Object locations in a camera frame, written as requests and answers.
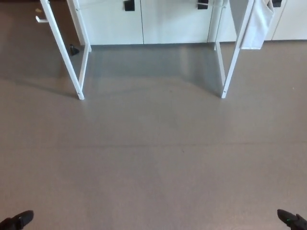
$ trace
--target white metal frame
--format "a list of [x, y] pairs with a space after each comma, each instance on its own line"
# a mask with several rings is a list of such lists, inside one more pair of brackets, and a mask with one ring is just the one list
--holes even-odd
[[40, 19], [39, 17], [36, 17], [36, 20], [39, 23], [49, 23], [51, 31], [54, 35], [54, 38], [56, 39], [57, 45], [59, 47], [59, 50], [62, 54], [64, 63], [66, 65], [66, 68], [68, 70], [68, 73], [71, 77], [71, 81], [76, 89], [76, 92], [78, 94], [78, 97], [80, 100], [84, 100], [84, 94], [82, 92], [83, 89], [83, 83], [84, 83], [84, 77], [85, 77], [85, 72], [86, 72], [86, 66], [87, 66], [87, 60], [88, 60], [88, 55], [89, 52], [92, 51], [91, 45], [89, 44], [89, 41], [86, 36], [86, 31], [82, 31], [83, 36], [85, 37], [85, 48], [84, 48], [84, 53], [83, 53], [83, 58], [82, 58], [82, 67], [79, 75], [79, 79], [77, 78], [77, 75], [75, 73], [75, 70], [73, 69], [71, 60], [69, 58], [68, 52], [66, 50], [64, 41], [62, 39], [61, 33], [59, 31], [57, 22], [54, 18], [50, 2], [48, 0], [40, 0], [42, 7], [44, 9], [45, 15], [47, 19]]
[[[90, 45], [90, 41], [87, 35], [87, 31], [84, 25], [84, 20], [83, 20], [83, 16], [82, 16], [82, 12], [81, 12], [81, 8], [79, 5], [79, 1], [78, 0], [73, 0], [73, 4], [76, 10], [76, 15], [78, 18], [78, 22], [80, 24], [80, 29], [81, 29], [81, 33], [83, 35], [83, 39], [84, 39], [84, 43], [85, 43], [85, 48], [84, 48], [84, 54], [83, 54], [83, 59], [82, 59], [82, 65], [81, 65], [81, 71], [80, 71], [80, 75], [79, 78], [77, 78], [77, 75], [73, 69], [71, 60], [69, 58], [68, 52], [66, 50], [66, 47], [64, 45], [63, 39], [61, 37], [59, 28], [57, 26], [56, 20], [54, 18], [51, 6], [50, 6], [50, 2], [48, 0], [40, 0], [42, 7], [44, 9], [45, 15], [46, 15], [46, 20], [44, 19], [39, 19], [38, 17], [36, 17], [36, 20], [39, 23], [49, 23], [50, 28], [52, 30], [52, 33], [56, 39], [56, 42], [58, 44], [59, 50], [62, 54], [64, 63], [66, 65], [66, 68], [68, 70], [68, 73], [71, 77], [72, 83], [76, 89], [76, 92], [79, 96], [80, 100], [84, 99], [84, 94], [82, 92], [83, 89], [83, 84], [84, 84], [84, 78], [85, 78], [85, 74], [86, 74], [86, 66], [87, 66], [87, 61], [88, 61], [88, 56], [89, 56], [89, 52], [92, 51], [91, 45]], [[237, 8], [238, 5], [242, 4], [242, 9], [239, 9], [241, 12], [233, 12], [233, 18], [234, 18], [234, 23], [235, 23], [235, 27], [236, 27], [236, 32], [237, 32], [237, 39], [236, 39], [236, 43], [235, 43], [235, 49], [234, 49], [234, 53], [233, 53], [233, 57], [231, 59], [231, 64], [230, 64], [230, 68], [228, 73], [225, 73], [225, 69], [224, 69], [224, 64], [223, 64], [223, 55], [222, 55], [222, 51], [221, 51], [221, 46], [220, 46], [220, 42], [217, 41], [217, 29], [214, 29], [214, 31], [216, 32], [214, 35], [211, 35], [211, 38], [209, 39], [209, 42], [215, 41], [215, 51], [217, 53], [217, 61], [219, 64], [219, 73], [220, 73], [220, 77], [221, 77], [221, 83], [222, 83], [222, 92], [221, 92], [221, 98], [225, 98], [228, 92], [228, 88], [230, 85], [230, 81], [232, 78], [232, 75], [234, 73], [234, 69], [236, 66], [236, 62], [237, 62], [237, 58], [241, 49], [241, 44], [244, 38], [244, 34], [247, 28], [247, 24], [248, 24], [248, 20], [250, 18], [250, 14], [252, 11], [252, 7], [254, 4], [254, 0], [221, 0], [223, 1], [222, 5], [219, 4], [215, 4], [213, 5], [213, 7], [216, 7], [216, 9], [218, 9], [215, 14], [220, 14], [219, 15], [219, 21], [217, 23], [215, 23], [215, 27], [218, 27], [221, 23], [223, 23], [223, 10], [225, 9], [225, 1], [229, 1], [230, 2], [230, 6], [232, 6], [233, 8]]]

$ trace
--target cabinet door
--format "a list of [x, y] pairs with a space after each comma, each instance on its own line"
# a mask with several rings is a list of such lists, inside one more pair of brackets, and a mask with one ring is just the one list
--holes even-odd
[[141, 0], [145, 44], [207, 42], [212, 6], [198, 0]]
[[[274, 4], [275, 15], [269, 33], [266, 37], [266, 41], [271, 41], [273, 39], [274, 32], [277, 28], [278, 22], [281, 18], [285, 5], [286, 5], [286, 0], [282, 1], [281, 6], [278, 4], [276, 5]], [[226, 9], [223, 9], [222, 14], [223, 14], [223, 21], [218, 31], [218, 39], [220, 42], [234, 42], [236, 41], [236, 31], [229, 5], [227, 5]]]
[[140, 0], [133, 1], [134, 11], [124, 0], [79, 3], [91, 45], [143, 44]]
[[273, 40], [307, 39], [307, 0], [288, 0]]

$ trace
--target white stand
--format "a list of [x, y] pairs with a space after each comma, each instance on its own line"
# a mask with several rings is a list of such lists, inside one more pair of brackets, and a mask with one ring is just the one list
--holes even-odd
[[66, 50], [66, 47], [64, 45], [61, 33], [59, 32], [59, 28], [57, 25], [57, 22], [54, 18], [52, 9], [50, 7], [50, 2], [48, 0], [40, 0], [42, 7], [44, 9], [45, 15], [46, 15], [46, 20], [41, 20], [38, 17], [36, 17], [36, 20], [39, 23], [49, 23], [50, 28], [52, 30], [52, 33], [54, 35], [54, 38], [56, 39], [56, 42], [58, 44], [59, 50], [62, 54], [64, 63], [66, 65], [66, 68], [68, 70], [68, 73], [71, 77], [71, 81], [76, 89], [76, 92], [78, 94], [78, 97], [80, 100], [84, 100], [84, 95], [82, 92], [83, 88], [83, 83], [84, 83], [84, 77], [85, 77], [85, 72], [86, 72], [86, 65], [87, 65], [87, 59], [88, 59], [88, 54], [89, 52], [92, 51], [91, 46], [88, 43], [88, 40], [85, 40], [85, 49], [84, 49], [84, 54], [83, 54], [83, 59], [82, 59], [82, 67], [81, 67], [81, 72], [79, 79], [77, 78], [77, 75], [75, 73], [75, 70], [73, 69], [71, 60], [69, 58], [68, 52]]
[[[84, 49], [84, 54], [83, 54], [83, 59], [82, 59], [82, 66], [81, 66], [81, 71], [80, 71], [80, 75], [79, 75], [79, 79], [76, 76], [76, 73], [73, 69], [71, 60], [69, 58], [68, 52], [66, 50], [66, 47], [64, 45], [63, 39], [61, 37], [61, 34], [59, 32], [59, 28], [57, 26], [56, 20], [54, 18], [52, 9], [50, 7], [50, 2], [48, 0], [40, 0], [41, 4], [43, 6], [44, 12], [46, 14], [46, 20], [41, 20], [38, 17], [36, 17], [36, 20], [39, 23], [49, 23], [50, 28], [52, 30], [52, 33], [57, 41], [59, 50], [63, 56], [63, 60], [65, 62], [66, 68], [68, 70], [68, 73], [71, 77], [72, 83], [76, 89], [76, 92], [79, 96], [80, 100], [84, 99], [84, 95], [82, 92], [83, 89], [83, 83], [84, 83], [84, 77], [85, 77], [85, 73], [86, 73], [86, 66], [87, 66], [87, 61], [88, 61], [88, 55], [89, 52], [92, 51], [91, 49], [91, 45], [90, 45], [90, 41], [88, 39], [88, 35], [86, 32], [86, 28], [84, 26], [84, 22], [83, 22], [83, 16], [82, 16], [82, 12], [79, 6], [79, 2], [78, 0], [73, 0], [74, 6], [75, 6], [75, 10], [77, 13], [77, 17], [78, 17], [78, 21], [80, 23], [80, 28], [81, 28], [81, 32], [83, 34], [84, 37], [84, 41], [85, 41], [85, 49]], [[215, 41], [215, 47], [214, 49], [216, 50], [217, 53], [217, 61], [219, 64], [219, 69], [218, 72], [220, 73], [220, 77], [221, 77], [221, 83], [222, 83], [222, 92], [221, 92], [221, 98], [225, 98], [228, 92], [228, 88], [230, 85], [230, 81], [232, 78], [232, 75], [234, 73], [234, 69], [236, 66], [236, 61], [241, 49], [241, 43], [242, 40], [244, 38], [244, 34], [247, 28], [247, 24], [248, 24], [248, 20], [250, 18], [250, 14], [252, 11], [252, 7], [254, 4], [254, 0], [229, 0], [230, 2], [230, 7], [231, 7], [231, 11], [232, 11], [232, 15], [233, 15], [233, 19], [234, 19], [234, 24], [235, 24], [235, 28], [236, 28], [236, 33], [237, 33], [237, 39], [236, 39], [236, 43], [235, 43], [235, 49], [234, 49], [234, 53], [233, 53], [233, 57], [231, 59], [231, 64], [230, 64], [230, 68], [229, 68], [229, 72], [226, 74], [225, 70], [224, 70], [224, 64], [223, 64], [223, 55], [221, 52], [221, 47], [220, 47], [220, 42]], [[221, 8], [221, 17], [219, 19], [219, 24], [223, 23], [223, 10], [224, 7], [223, 6], [216, 6], [216, 7], [220, 7]]]

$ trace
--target drawer handle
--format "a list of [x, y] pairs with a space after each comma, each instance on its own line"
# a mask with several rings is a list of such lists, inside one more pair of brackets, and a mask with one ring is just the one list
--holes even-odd
[[282, 6], [282, 0], [272, 0], [273, 7], [278, 8]]
[[135, 11], [134, 0], [124, 1], [125, 11]]
[[197, 9], [198, 10], [206, 10], [208, 9], [209, 0], [197, 0]]

